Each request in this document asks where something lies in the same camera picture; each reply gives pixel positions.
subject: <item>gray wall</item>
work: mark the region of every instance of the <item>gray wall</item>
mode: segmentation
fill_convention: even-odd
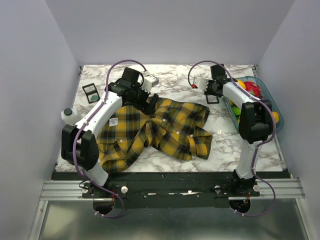
[[[79,67],[43,0],[0,7],[0,239],[29,237]]]
[[[75,58],[257,64],[294,0],[46,0]]]
[[[296,0],[266,50],[258,76],[284,117],[280,145],[300,177],[320,236],[320,1]]]

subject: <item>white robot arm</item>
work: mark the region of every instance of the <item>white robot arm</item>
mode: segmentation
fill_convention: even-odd
[[[241,109],[239,133],[243,141],[240,161],[235,169],[234,177],[239,183],[241,181],[251,181],[250,184],[252,184],[255,179],[252,172],[252,159],[255,148],[272,134],[272,119],[267,110],[254,100],[256,97],[253,95],[248,97],[240,91],[224,73],[221,73],[219,66],[215,65],[211,67],[211,75],[212,79],[195,77],[193,86],[203,90],[205,95],[227,97]],[[268,100],[262,101],[271,109],[271,103]]]
[[[85,124],[80,135],[81,142],[78,141],[76,146],[76,159],[81,171],[85,172],[86,176],[100,186],[106,183],[109,176],[101,167],[99,160],[96,139],[100,130],[119,108],[127,104],[132,104],[146,115],[154,113],[158,95],[154,94],[150,102],[147,102],[147,99],[151,88],[159,83],[159,79],[149,75],[148,72],[144,72],[143,83],[139,84],[140,74],[140,72],[126,67],[122,77],[109,84],[107,101],[104,101],[106,96],[106,92],[104,92],[99,102],[84,118],[75,125],[67,124],[62,130],[61,156],[70,164],[74,164],[73,141],[76,133]],[[101,109],[88,123],[87,119],[93,115],[101,104],[103,105]]]

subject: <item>plaid shirt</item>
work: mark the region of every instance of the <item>plaid shirt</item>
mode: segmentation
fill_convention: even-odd
[[[209,108],[201,104],[160,97],[153,115],[124,106],[111,117],[118,124],[108,121],[97,137],[100,164],[109,174],[121,172],[149,146],[182,160],[208,159],[212,135],[202,129],[208,115]]]

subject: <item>marble surface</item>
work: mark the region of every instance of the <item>marble surface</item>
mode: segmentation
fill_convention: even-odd
[[[139,65],[127,65],[142,71]],[[145,65],[150,74],[159,78],[159,85],[152,88],[152,93],[160,97],[170,98],[180,102],[199,103],[210,108],[210,114],[204,126],[212,133],[211,152],[207,160],[193,157],[192,161],[184,161],[166,155],[152,147],[145,148],[138,160],[125,172],[223,172],[233,171],[240,159],[242,139],[234,127],[227,106],[221,99],[220,104],[207,105],[206,97],[199,89],[192,89],[187,81],[190,65]],[[74,108],[77,108],[84,117],[93,108],[89,104],[82,86],[94,83],[102,95],[106,86],[106,75],[110,65],[85,65],[79,81]],[[227,65],[234,78],[253,76],[249,65]],[[110,74],[110,81],[114,82],[121,77],[123,65],[118,65]],[[191,77],[211,78],[210,65],[200,65],[191,72]],[[280,153],[276,143],[265,144],[258,158],[257,171],[281,171]],[[56,170],[58,172],[75,172],[75,167],[58,157]]]

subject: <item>green toy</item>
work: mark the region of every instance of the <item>green toy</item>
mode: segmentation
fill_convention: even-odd
[[[240,119],[241,110],[237,106],[233,106],[232,110],[234,112],[236,119],[237,120]]]

